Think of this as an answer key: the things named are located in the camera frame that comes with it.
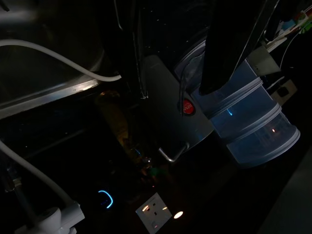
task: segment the stacked plastic drawers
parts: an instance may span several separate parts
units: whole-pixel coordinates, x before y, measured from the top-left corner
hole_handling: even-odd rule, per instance
[[[203,48],[200,48],[201,52],[196,48],[193,50],[197,57],[198,53],[203,53]],[[191,55],[190,52],[189,62],[184,63],[188,66],[182,73],[179,74],[180,65],[176,67],[177,75],[187,72],[192,64]],[[281,113],[281,106],[271,99],[262,87],[261,79],[246,61],[221,89],[201,96],[198,88],[195,88],[191,96],[211,120],[240,167],[249,168],[265,163],[290,149],[300,137],[299,130]]]

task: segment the white pipe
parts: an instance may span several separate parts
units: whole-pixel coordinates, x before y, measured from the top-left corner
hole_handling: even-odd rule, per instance
[[[0,40],[0,47],[1,46],[8,46],[8,45],[17,45],[17,46],[23,46],[23,47],[28,47],[28,48],[31,48],[31,49],[34,49],[34,50],[38,50],[38,51],[41,51],[47,55],[50,55],[64,63],[66,63],[68,66],[71,66],[72,68],[80,71],[81,73],[84,73],[86,74],[87,76],[90,76],[94,79],[98,79],[98,80],[101,80],[101,81],[106,81],[106,82],[110,82],[110,81],[116,81],[116,80],[119,80],[121,79],[121,76],[118,75],[118,76],[114,76],[114,77],[104,77],[104,76],[100,76],[100,75],[97,75],[93,72],[90,72],[88,71],[87,69],[79,66],[78,64],[74,63],[73,61],[70,61],[69,59],[65,58],[64,56],[62,55],[59,55],[58,53],[52,51],[52,50],[49,50],[41,45],[37,45],[37,44],[34,44],[34,43],[31,43],[31,42],[28,42],[28,41],[24,41],[24,40],[16,40],[16,39],[5,39],[5,40]]]
[[[66,206],[73,204],[73,200],[70,196],[52,179],[50,179],[42,171],[34,167],[32,164],[27,162],[24,158],[16,154],[13,150],[7,147],[2,141],[0,141],[0,150],[3,151],[7,156],[17,162],[19,165],[30,171],[33,175],[38,177],[43,183],[48,185],[65,203]]]

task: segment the blue led light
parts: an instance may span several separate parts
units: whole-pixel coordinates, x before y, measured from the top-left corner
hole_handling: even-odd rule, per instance
[[[113,204],[113,199],[112,199],[112,197],[109,195],[108,192],[106,192],[106,191],[104,191],[104,190],[100,190],[99,193],[105,193],[105,194],[107,194],[107,195],[109,196],[109,198],[111,199],[111,204],[109,204],[108,207],[106,207],[106,208],[107,208],[107,209],[110,208],[110,207],[112,206],[112,204]]]
[[[227,110],[228,112],[229,112],[229,114],[230,114],[230,116],[232,116],[233,114],[229,111],[229,110]]]

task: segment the orange light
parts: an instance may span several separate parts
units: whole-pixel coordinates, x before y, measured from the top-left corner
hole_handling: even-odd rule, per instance
[[[142,211],[144,212],[146,209],[148,209],[148,206],[145,206]]]
[[[183,215],[183,211],[180,211],[175,214],[174,219],[180,218]]]

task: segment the dark surface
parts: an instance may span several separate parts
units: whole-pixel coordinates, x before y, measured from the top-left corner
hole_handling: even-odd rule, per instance
[[[174,164],[156,155],[152,161],[161,173],[150,180],[128,159],[96,109],[99,92],[100,88],[0,121],[1,139],[81,204],[86,219],[76,226],[80,233],[147,233],[135,210],[155,192],[172,214],[184,211],[160,234],[203,229],[255,233],[309,145],[302,131],[301,139],[284,155],[257,168],[238,170],[210,135]],[[38,214],[51,206],[63,207],[38,179],[17,169]],[[100,205],[100,189],[114,198],[110,210]],[[2,190],[0,196],[5,215],[1,225],[9,233],[27,220],[18,213],[14,194]]]

